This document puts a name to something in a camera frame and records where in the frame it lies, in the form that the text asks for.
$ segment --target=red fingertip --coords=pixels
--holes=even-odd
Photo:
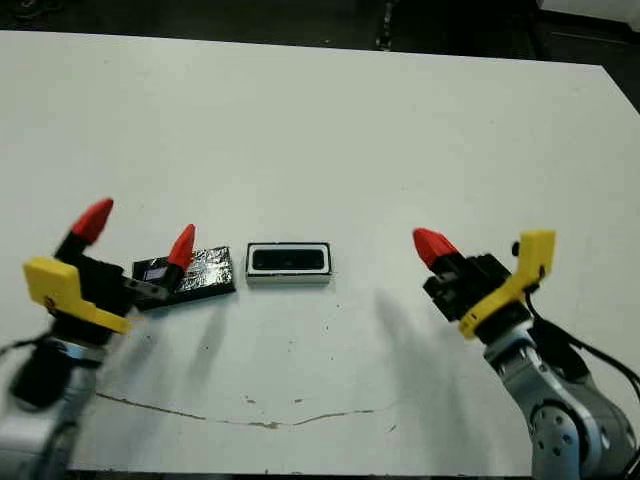
[[[179,266],[182,270],[187,270],[191,264],[193,255],[193,242],[196,238],[196,227],[189,224],[173,244],[171,253],[169,254],[169,263]]]
[[[105,198],[91,205],[74,223],[71,231],[84,239],[89,245],[95,242],[107,223],[113,208],[113,199]]]
[[[447,240],[447,237],[426,228],[416,228],[413,231],[413,243],[418,255],[429,268],[439,257],[458,253],[458,249]]]

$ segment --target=dark floor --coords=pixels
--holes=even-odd
[[[11,14],[17,1],[0,0],[0,29],[353,49],[378,48],[387,4],[385,0],[35,1],[64,5],[59,11],[20,21]],[[640,34],[632,34],[624,24],[539,12],[533,0],[395,1],[389,30],[393,51],[601,64],[640,111]]]

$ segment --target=metal robot arm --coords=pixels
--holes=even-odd
[[[486,345],[485,359],[524,415],[533,478],[623,478],[637,460],[629,421],[574,349],[585,344],[540,318],[530,303],[551,271],[554,240],[554,232],[523,233],[511,275],[492,255],[464,257],[443,235],[414,231],[418,254],[435,274],[424,289],[467,339]]]
[[[47,308],[53,322],[38,339],[13,345],[35,348],[15,374],[0,417],[0,479],[63,477],[105,345],[113,333],[131,328],[125,315],[139,298],[165,299],[191,261],[193,225],[175,242],[161,286],[124,277],[122,267],[84,256],[112,206],[111,199],[91,206],[55,259],[36,257],[24,265],[31,299]]]

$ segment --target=yellow gripper mount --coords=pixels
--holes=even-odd
[[[60,311],[116,333],[127,333],[131,322],[97,308],[82,298],[78,269],[48,257],[34,257],[24,264],[31,300],[50,311]]]
[[[556,233],[553,230],[531,230],[520,234],[518,268],[499,288],[474,305],[460,320],[459,329],[466,339],[499,309],[515,301],[523,301],[525,292],[551,273]]]

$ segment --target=cable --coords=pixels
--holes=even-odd
[[[7,352],[13,350],[14,348],[22,348],[28,345],[37,345],[42,340],[44,340],[48,335],[49,335],[49,332],[45,332],[42,335],[39,335],[34,338],[30,338],[27,340],[18,340],[17,342],[13,342],[13,343],[10,343],[9,345],[5,345],[4,347],[0,348],[0,357],[2,357]]]
[[[640,376],[636,372],[631,370],[629,367],[627,367],[625,364],[623,364],[619,360],[616,360],[615,358],[613,358],[611,355],[608,355],[604,353],[602,350],[598,350],[597,348],[592,347],[588,343],[585,343],[582,340],[577,339],[576,337],[571,335],[569,332],[560,328],[558,325],[550,322],[549,320],[542,318],[542,316],[538,313],[536,308],[533,306],[533,303],[531,302],[531,292],[526,292],[524,299],[525,299],[525,303],[527,304],[527,308],[529,309],[529,311],[531,312],[531,315],[533,316],[534,322],[545,324],[545,326],[547,326],[548,328],[552,328],[559,335],[564,337],[564,339],[570,345],[578,349],[586,350],[591,355],[596,357],[598,360],[604,363],[607,363],[609,366],[618,370],[622,375],[624,375],[624,377],[629,381],[629,383],[631,383],[631,386],[633,387],[633,390],[636,394],[638,402],[640,403]],[[623,475],[625,479],[640,478],[640,477],[637,477],[637,475],[640,474],[640,464],[638,463],[639,460],[640,460],[640,447],[636,449],[635,453],[633,454],[633,457],[631,457],[631,460],[629,460],[629,462],[627,463],[626,467],[623,470]]]

